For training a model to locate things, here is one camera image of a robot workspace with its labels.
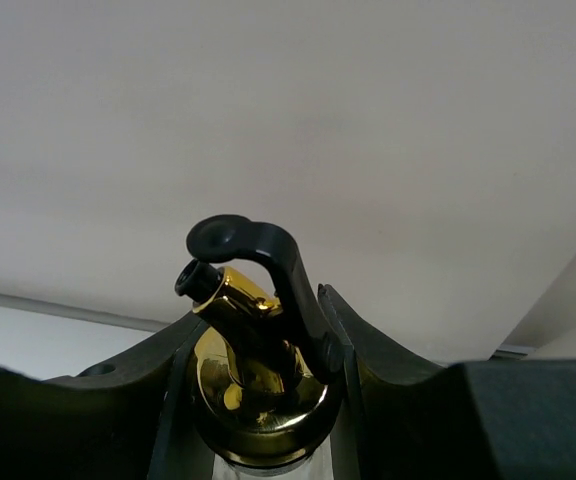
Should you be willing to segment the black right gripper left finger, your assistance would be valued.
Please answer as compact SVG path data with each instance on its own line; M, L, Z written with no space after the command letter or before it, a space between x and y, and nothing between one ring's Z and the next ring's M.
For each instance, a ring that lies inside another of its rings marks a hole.
M187 314L77 376L0 367L0 479L205 479L191 373L205 324Z

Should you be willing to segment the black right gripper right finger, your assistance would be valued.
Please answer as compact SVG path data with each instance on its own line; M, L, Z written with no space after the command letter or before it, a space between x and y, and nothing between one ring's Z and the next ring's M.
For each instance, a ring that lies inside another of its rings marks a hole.
M576 359L437 365L362 319L325 285L345 398L331 434L337 479L576 479Z

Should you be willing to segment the dark-filled gold-spout oil bottle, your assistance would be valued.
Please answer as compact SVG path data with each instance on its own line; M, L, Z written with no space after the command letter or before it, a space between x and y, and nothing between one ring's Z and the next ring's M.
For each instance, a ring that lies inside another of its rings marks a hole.
M236 214L188 233L175 292L207 326L194 348L193 412L205 443L243 470L291 469L330 434L343 349L283 228Z

